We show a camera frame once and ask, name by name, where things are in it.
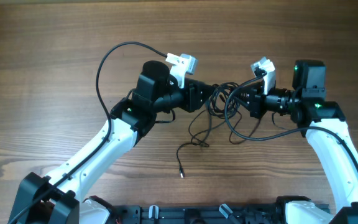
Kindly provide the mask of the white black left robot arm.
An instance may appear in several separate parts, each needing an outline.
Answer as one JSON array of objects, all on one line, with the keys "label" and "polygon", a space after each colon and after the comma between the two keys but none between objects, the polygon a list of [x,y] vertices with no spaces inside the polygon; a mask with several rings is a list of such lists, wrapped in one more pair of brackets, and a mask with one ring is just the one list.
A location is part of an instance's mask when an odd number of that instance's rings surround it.
[{"label": "white black left robot arm", "polygon": [[87,197],[95,182],[158,123],[159,112],[194,112],[215,87],[179,75],[164,63],[143,64],[137,85],[107,113],[97,135],[64,164],[41,177],[33,172],[19,184],[9,223],[115,223],[113,207]]}]

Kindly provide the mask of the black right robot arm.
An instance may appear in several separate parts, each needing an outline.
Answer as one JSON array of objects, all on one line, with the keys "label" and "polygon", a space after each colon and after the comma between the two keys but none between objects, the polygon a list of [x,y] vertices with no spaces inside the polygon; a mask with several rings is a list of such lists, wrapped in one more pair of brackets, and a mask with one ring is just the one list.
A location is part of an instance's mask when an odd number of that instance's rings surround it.
[{"label": "black right robot arm", "polygon": [[292,133],[306,138],[319,158],[336,204],[336,213],[331,215],[307,197],[279,197],[280,222],[358,223],[358,153],[339,104],[325,100],[325,64],[297,60],[292,90],[276,88],[275,67],[270,60],[262,58],[251,69],[255,77],[235,88],[226,104],[240,104],[255,118],[268,111],[290,115],[297,127],[274,138]]}]

